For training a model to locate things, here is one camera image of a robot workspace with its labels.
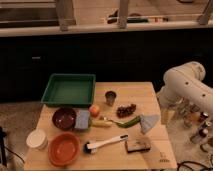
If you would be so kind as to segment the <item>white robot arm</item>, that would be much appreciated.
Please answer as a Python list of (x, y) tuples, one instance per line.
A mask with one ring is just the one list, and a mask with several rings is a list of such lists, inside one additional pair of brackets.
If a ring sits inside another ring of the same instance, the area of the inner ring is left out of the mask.
[(167, 70), (164, 86), (158, 92), (159, 105), (169, 108), (185, 98), (213, 116), (213, 88), (202, 82), (205, 74), (204, 66), (196, 61)]

